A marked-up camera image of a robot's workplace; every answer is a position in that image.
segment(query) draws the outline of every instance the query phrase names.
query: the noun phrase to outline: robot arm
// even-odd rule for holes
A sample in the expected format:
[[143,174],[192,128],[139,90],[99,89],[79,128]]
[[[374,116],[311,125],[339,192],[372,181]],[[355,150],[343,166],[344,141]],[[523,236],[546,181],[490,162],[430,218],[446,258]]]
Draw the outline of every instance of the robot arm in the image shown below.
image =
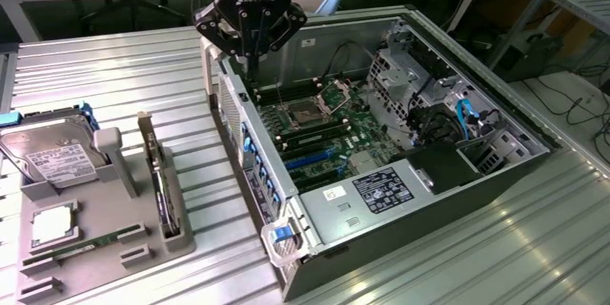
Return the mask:
[[[306,9],[330,14],[338,0],[302,0]],[[228,55],[243,56],[252,65],[267,52],[278,51],[307,22],[292,0],[214,0],[195,13],[199,33]]]

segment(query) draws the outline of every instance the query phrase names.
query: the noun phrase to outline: hard drive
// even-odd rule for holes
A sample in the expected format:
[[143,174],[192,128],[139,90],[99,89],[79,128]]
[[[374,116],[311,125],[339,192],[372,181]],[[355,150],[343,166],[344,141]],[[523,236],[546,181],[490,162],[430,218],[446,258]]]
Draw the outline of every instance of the hard drive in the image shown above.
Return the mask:
[[97,124],[88,109],[0,115],[0,150],[31,183],[48,180],[65,188],[97,178],[95,168],[108,160],[93,148]]

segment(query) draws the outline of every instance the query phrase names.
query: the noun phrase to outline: warning label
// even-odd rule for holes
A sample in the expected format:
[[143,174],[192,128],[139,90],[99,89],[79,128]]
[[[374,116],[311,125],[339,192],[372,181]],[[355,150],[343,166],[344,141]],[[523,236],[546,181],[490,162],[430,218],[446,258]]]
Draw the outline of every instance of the warning label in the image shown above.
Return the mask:
[[32,166],[52,183],[95,173],[92,161],[80,144],[25,155]]
[[380,214],[412,199],[412,194],[394,168],[378,171],[352,183],[374,214]]

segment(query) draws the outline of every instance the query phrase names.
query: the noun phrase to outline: circuit board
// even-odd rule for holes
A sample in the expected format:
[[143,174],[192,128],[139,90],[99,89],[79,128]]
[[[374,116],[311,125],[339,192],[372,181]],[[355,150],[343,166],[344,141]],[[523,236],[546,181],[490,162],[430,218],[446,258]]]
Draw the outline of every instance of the circuit board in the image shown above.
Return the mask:
[[336,84],[331,80],[318,96],[263,106],[259,113],[272,138],[311,131],[334,122],[347,128],[315,147],[283,151],[276,146],[300,192],[384,166],[400,151],[356,90],[342,82]]

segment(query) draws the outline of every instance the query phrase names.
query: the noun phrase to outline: label sticker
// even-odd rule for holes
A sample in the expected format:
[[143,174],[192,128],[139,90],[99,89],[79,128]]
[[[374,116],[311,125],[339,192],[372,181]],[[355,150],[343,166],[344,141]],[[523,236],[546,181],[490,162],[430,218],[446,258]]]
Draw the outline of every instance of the label sticker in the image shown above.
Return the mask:
[[332,187],[331,189],[327,189],[322,193],[324,194],[324,198],[327,201],[331,201],[332,199],[336,199],[338,197],[346,195],[343,186]]
[[92,160],[88,159],[80,144],[39,151],[25,155],[32,166],[52,183],[63,182],[95,173]]
[[374,214],[380,214],[414,198],[391,167],[354,180],[352,183]]
[[314,46],[315,45],[315,39],[304,39],[302,41],[302,48],[306,48],[307,46]]

